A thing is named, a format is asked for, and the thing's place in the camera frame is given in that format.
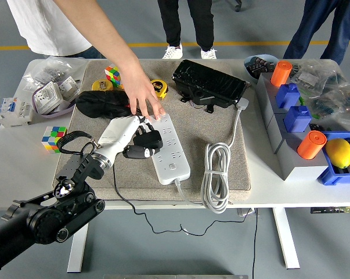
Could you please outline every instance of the white power cable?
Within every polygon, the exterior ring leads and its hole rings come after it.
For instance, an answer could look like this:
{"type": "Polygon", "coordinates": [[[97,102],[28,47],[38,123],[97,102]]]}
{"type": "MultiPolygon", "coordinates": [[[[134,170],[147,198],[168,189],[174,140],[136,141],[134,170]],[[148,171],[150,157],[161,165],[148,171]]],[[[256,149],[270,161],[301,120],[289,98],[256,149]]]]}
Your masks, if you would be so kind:
{"type": "Polygon", "coordinates": [[[234,143],[236,136],[237,124],[239,116],[242,110],[248,106],[248,100],[241,98],[236,104],[237,115],[234,122],[233,138],[229,145],[224,142],[218,142],[216,144],[207,144],[204,154],[204,176],[201,185],[201,201],[202,203],[191,202],[187,199],[181,190],[180,181],[175,180],[177,189],[181,197],[188,204],[203,205],[209,208],[214,213],[220,214],[224,212],[229,203],[229,183],[228,183],[228,170],[230,165],[231,151],[230,148],[234,143]],[[212,169],[212,160],[214,155],[218,155],[217,169],[212,169]],[[212,180],[217,177],[215,187],[212,188],[212,180]]]}

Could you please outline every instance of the gray felt mat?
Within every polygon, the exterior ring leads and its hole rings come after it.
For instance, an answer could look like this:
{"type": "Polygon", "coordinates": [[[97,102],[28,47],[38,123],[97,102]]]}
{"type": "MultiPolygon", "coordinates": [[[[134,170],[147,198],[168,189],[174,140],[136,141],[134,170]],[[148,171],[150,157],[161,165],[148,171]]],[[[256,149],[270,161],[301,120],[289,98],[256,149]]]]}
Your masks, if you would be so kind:
{"type": "MultiPolygon", "coordinates": [[[[141,60],[143,69],[148,77],[164,80],[168,84],[168,94],[162,100],[163,107],[171,116],[179,140],[190,164],[190,178],[181,181],[185,195],[192,201],[200,200],[200,185],[204,173],[204,150],[207,143],[230,143],[236,109],[215,107],[215,112],[209,114],[204,109],[195,109],[190,103],[182,103],[181,96],[176,90],[172,74],[176,70],[179,60],[141,60]]],[[[225,62],[197,60],[205,66],[230,74],[230,66],[225,62]]],[[[92,83],[106,78],[104,69],[111,63],[108,60],[93,60],[87,65],[83,78],[81,92],[91,90],[92,83]]],[[[70,131],[81,130],[94,136],[97,140],[107,127],[109,119],[91,119],[83,115],[78,109],[73,111],[70,131]]],[[[65,146],[68,150],[80,150],[85,139],[73,141],[65,146]]],[[[229,196],[231,201],[242,201],[249,196],[251,188],[248,174],[246,149],[240,121],[237,125],[237,135],[231,148],[232,159],[229,167],[229,196]]],[[[62,154],[57,172],[68,161],[70,155],[62,154]]],[[[115,161],[117,186],[120,193],[127,199],[151,201],[179,201],[181,200],[175,184],[163,186],[158,182],[156,171],[151,159],[126,159],[119,154],[115,161]]],[[[95,190],[99,198],[119,199],[113,189],[113,171],[105,172],[101,180],[87,179],[88,184],[95,190]]]]}

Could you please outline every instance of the table leg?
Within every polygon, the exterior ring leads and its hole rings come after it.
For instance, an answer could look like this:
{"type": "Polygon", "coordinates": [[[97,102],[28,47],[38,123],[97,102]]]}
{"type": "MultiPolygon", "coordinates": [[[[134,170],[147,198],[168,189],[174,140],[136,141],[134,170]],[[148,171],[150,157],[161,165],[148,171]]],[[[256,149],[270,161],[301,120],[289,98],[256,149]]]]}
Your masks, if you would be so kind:
{"type": "Polygon", "coordinates": [[[82,270],[84,247],[87,239],[88,224],[73,235],[73,243],[68,264],[68,273],[79,273],[82,270]]]}
{"type": "Polygon", "coordinates": [[[284,208],[273,208],[275,223],[278,229],[280,244],[282,246],[284,262],[287,269],[299,269],[295,245],[293,243],[290,225],[284,208]]]}

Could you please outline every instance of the white t-shirt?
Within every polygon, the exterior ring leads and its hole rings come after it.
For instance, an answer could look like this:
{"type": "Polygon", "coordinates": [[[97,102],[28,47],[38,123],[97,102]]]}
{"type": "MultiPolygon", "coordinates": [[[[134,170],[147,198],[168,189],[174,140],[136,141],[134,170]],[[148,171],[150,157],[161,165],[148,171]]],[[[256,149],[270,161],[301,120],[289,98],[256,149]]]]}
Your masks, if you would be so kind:
{"type": "Polygon", "coordinates": [[[91,47],[52,0],[7,0],[7,3],[20,35],[33,52],[67,56],[91,47]]]}

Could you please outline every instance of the person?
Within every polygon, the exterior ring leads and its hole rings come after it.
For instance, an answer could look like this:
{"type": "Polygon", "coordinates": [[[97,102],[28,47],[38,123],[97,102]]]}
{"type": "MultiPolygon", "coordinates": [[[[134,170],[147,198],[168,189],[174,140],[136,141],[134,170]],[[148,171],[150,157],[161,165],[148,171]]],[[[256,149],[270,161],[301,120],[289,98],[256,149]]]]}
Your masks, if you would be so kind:
{"type": "MultiPolygon", "coordinates": [[[[212,0],[187,0],[190,15],[196,30],[197,44],[201,47],[202,59],[216,59],[214,44],[214,15],[212,0]]],[[[179,0],[158,0],[168,47],[163,59],[182,57],[179,0]]]]}
{"type": "Polygon", "coordinates": [[[321,59],[332,59],[341,64],[350,42],[350,0],[306,0],[304,15],[283,59],[301,59],[315,32],[335,10],[331,37],[321,59]]]}
{"type": "Polygon", "coordinates": [[[148,101],[157,120],[160,119],[161,115],[165,115],[165,110],[157,98],[153,85],[142,69],[139,59],[119,35],[97,0],[53,1],[81,35],[119,68],[132,114],[136,114],[136,109],[139,106],[141,114],[149,117],[146,103],[148,101]]]}
{"type": "Polygon", "coordinates": [[[7,0],[20,35],[44,56],[103,58],[53,1],[7,0]]]}

